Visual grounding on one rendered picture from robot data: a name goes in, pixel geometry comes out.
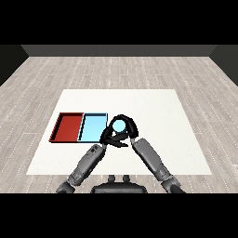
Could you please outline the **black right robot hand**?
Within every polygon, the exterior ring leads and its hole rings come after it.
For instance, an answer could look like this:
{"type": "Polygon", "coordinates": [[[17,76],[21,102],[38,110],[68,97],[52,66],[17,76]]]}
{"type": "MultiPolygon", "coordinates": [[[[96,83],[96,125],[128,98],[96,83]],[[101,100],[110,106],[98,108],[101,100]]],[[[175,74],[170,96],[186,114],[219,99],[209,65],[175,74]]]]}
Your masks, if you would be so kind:
{"type": "Polygon", "coordinates": [[[123,115],[126,118],[126,133],[131,139],[135,139],[139,135],[138,128],[132,118],[123,115]]]}

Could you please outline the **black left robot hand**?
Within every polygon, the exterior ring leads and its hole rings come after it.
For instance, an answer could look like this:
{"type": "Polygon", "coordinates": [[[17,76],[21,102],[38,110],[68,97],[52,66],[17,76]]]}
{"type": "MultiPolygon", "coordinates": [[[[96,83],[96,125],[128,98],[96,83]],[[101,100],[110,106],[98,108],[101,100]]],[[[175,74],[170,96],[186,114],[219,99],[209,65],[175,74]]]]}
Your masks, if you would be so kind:
{"type": "Polygon", "coordinates": [[[99,139],[100,144],[112,145],[117,148],[127,147],[127,144],[123,143],[123,140],[128,138],[128,134],[126,132],[125,133],[120,132],[119,134],[116,134],[115,136],[112,134],[113,124],[119,120],[126,123],[126,118],[122,114],[114,116],[114,118],[111,120],[109,125],[103,130],[99,139]]]}

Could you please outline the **small blue can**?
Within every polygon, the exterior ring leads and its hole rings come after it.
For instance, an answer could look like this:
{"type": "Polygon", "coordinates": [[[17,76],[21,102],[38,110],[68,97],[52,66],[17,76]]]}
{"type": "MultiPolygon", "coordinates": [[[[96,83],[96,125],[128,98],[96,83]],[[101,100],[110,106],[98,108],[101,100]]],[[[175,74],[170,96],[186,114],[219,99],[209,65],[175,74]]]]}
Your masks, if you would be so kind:
{"type": "Polygon", "coordinates": [[[119,135],[119,134],[125,134],[126,132],[126,123],[123,120],[116,120],[112,124],[112,128],[114,132],[119,135]]]}

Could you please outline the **light blue shallow open box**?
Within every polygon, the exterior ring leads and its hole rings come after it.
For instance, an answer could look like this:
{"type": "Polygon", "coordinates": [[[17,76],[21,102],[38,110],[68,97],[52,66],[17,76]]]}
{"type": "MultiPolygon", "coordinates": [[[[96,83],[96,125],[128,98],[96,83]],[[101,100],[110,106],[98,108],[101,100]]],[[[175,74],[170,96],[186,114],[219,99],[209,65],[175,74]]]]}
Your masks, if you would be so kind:
{"type": "Polygon", "coordinates": [[[99,142],[107,126],[108,114],[105,112],[86,112],[78,133],[79,143],[99,142]]]}

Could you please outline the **red shallow open box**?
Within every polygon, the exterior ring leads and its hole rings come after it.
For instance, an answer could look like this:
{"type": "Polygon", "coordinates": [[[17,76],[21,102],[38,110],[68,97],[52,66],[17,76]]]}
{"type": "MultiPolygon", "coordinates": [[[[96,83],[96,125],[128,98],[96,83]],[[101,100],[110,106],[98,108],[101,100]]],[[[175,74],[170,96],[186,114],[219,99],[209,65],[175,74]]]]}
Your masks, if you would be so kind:
{"type": "Polygon", "coordinates": [[[61,112],[54,125],[49,142],[76,143],[83,115],[82,112],[61,112]]]}

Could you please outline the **dark grey robot body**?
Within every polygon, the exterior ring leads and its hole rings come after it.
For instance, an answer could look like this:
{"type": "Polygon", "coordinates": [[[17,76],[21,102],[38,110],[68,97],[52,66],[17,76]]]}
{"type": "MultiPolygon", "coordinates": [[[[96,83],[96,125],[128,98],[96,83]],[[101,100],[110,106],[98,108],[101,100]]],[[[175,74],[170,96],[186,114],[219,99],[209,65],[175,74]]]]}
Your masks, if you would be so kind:
{"type": "Polygon", "coordinates": [[[91,193],[147,193],[144,186],[132,183],[129,175],[123,175],[122,182],[115,181],[115,175],[109,175],[108,181],[94,186],[91,193]]]}

